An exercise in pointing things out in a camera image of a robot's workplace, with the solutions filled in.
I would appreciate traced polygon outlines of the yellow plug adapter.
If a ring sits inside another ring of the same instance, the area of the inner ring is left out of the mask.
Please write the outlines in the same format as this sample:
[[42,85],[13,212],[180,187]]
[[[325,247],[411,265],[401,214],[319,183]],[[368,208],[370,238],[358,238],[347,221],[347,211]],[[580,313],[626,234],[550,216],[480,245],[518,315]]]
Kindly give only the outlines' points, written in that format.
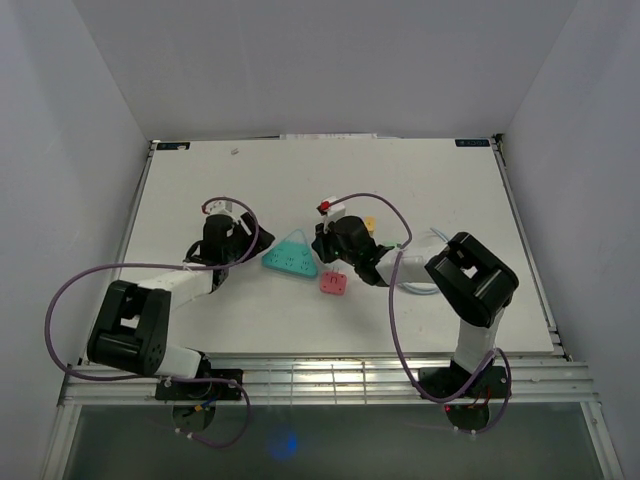
[[375,230],[376,230],[376,218],[373,216],[366,216],[364,218],[364,224],[366,227],[366,230],[368,232],[368,234],[370,236],[373,236],[375,234]]

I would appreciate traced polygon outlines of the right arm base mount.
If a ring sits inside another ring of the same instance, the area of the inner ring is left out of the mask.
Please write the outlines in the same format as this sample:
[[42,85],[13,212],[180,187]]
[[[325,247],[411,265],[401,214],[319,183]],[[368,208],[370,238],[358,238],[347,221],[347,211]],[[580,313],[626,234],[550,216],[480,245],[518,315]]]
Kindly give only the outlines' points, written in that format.
[[[471,378],[471,374],[451,363],[447,367],[429,367],[418,370],[418,383],[430,396],[452,397]],[[503,366],[484,368],[473,383],[460,395],[470,399],[504,399],[510,396],[507,371]]]

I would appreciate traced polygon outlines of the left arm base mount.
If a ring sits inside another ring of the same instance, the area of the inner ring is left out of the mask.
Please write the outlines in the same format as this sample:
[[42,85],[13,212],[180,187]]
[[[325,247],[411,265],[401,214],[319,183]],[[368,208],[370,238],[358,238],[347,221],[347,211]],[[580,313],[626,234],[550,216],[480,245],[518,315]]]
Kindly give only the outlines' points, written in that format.
[[205,374],[206,378],[222,379],[222,382],[161,382],[157,385],[154,398],[160,401],[190,401],[204,403],[208,400],[236,401],[242,399],[238,387],[243,383],[242,369],[213,369]]

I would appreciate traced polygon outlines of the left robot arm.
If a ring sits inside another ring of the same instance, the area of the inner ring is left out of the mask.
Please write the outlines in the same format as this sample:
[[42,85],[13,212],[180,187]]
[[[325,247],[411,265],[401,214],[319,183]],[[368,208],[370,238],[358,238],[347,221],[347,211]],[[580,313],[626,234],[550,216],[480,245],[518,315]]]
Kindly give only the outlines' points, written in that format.
[[188,398],[205,397],[212,387],[205,355],[169,344],[171,313],[218,290],[232,264],[254,258],[274,240],[249,213],[207,216],[202,237],[187,249],[180,269],[109,285],[89,338],[88,359],[138,376],[175,378]]

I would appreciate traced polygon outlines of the pink socket adapter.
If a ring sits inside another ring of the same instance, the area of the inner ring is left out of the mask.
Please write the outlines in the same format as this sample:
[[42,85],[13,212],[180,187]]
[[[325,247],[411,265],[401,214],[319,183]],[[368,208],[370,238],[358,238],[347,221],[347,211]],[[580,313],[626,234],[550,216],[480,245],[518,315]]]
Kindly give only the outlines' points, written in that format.
[[336,270],[324,271],[319,280],[319,289],[327,295],[343,296],[346,293],[348,277]]

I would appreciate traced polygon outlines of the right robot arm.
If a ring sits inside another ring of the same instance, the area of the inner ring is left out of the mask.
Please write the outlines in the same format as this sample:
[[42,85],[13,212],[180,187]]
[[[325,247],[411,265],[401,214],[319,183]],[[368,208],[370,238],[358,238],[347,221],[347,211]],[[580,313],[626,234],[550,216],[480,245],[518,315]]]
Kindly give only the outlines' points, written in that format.
[[488,384],[482,366],[495,346],[500,320],[519,286],[516,274],[467,232],[455,234],[443,247],[383,246],[364,221],[345,216],[315,226],[313,251],[324,264],[350,265],[374,287],[433,284],[460,318],[451,382],[464,397],[474,397]]

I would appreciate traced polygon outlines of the teal triangular power strip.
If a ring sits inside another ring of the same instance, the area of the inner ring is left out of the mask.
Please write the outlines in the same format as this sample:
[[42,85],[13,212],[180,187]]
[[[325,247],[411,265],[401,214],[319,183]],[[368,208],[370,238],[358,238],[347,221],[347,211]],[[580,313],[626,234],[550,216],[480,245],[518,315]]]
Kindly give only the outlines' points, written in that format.
[[315,279],[318,268],[305,233],[301,229],[292,231],[271,248],[261,259],[262,266],[304,279]]

